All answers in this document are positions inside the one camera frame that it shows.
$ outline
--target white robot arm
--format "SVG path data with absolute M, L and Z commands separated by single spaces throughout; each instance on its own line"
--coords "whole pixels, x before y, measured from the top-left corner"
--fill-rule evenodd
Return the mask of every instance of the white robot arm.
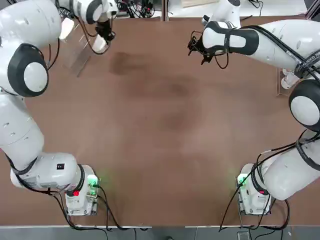
M 118 13 L 119 9 L 115 0 L 51 0 L 58 8 L 67 10 L 70 14 L 69 18 L 77 18 L 83 20 L 85 24 L 95 24 L 97 32 L 96 39 L 92 46 L 95 52 L 104 52 L 107 45 L 115 38 L 115 33 L 112 31 L 111 21 Z M 62 22 L 63 40 L 68 36 L 73 29 L 74 22 L 70 19 L 65 19 Z
M 201 52 L 203 64 L 210 62 L 215 55 L 238 53 L 294 71 L 298 77 L 305 80 L 295 87 L 289 97 L 290 111 L 300 124 L 318 133 L 320 23 L 288 19 L 261 26 L 240 27 L 239 8 L 240 0 L 220 0 L 213 15 L 210 18 L 203 17 L 204 31 L 199 40 L 195 37 L 190 40 L 189 54 L 192 51 Z M 252 163 L 243 167 L 238 177 L 239 183 L 255 169 L 240 187 L 240 197 L 246 214 L 261 215 L 264 210 L 266 214 L 271 202 L 269 195 L 285 200 L 320 177 L 318 138 L 314 137 L 303 144 L 298 140 L 291 147 L 292 149 L 266 160 L 257 169 Z
M 39 49 L 60 36 L 57 7 L 73 8 L 74 14 L 93 24 L 103 14 L 112 17 L 108 4 L 101 0 L 26 0 L 0 10 L 0 148 L 10 162 L 11 181 L 17 187 L 65 192 L 69 215 L 94 214 L 98 178 L 90 166 L 77 164 L 71 154 L 43 152 L 44 136 L 24 99 L 39 96 L 48 87 L 48 68 Z

